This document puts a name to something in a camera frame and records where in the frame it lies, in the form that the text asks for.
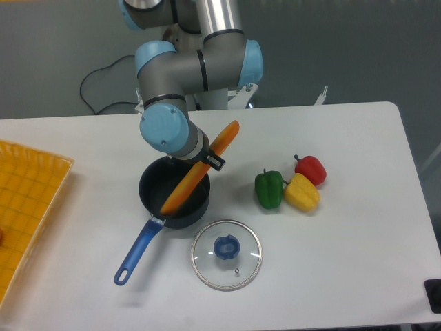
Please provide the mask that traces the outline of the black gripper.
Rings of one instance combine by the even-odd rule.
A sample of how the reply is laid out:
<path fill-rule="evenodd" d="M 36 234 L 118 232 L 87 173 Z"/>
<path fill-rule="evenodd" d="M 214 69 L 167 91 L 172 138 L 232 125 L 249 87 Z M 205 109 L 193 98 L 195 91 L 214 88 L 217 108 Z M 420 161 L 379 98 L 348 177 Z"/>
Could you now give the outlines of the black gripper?
<path fill-rule="evenodd" d="M 209 141 L 206 136 L 199 136 L 195 149 L 185 155 L 184 157 L 176 157 L 172 155 L 167 156 L 171 160 L 181 161 L 187 165 L 194 165 L 201 162 L 203 165 L 208 165 L 216 171 L 221 171 L 225 165 L 225 160 L 217 155 L 209 146 Z"/>

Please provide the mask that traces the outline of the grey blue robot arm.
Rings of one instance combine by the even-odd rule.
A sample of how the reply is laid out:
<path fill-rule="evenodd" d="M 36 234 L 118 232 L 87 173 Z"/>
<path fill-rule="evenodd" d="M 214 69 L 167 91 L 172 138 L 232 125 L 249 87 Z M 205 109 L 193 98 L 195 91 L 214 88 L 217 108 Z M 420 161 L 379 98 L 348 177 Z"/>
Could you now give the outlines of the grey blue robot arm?
<path fill-rule="evenodd" d="M 201 46 L 193 50 L 182 49 L 182 35 L 150 41 L 136 50 L 144 110 L 140 132 L 155 150 L 220 170 L 224 160 L 189 118 L 186 98 L 261 80 L 262 52 L 257 41 L 245 38 L 238 2 L 120 1 L 119 8 L 133 30 L 171 26 L 201 37 Z"/>

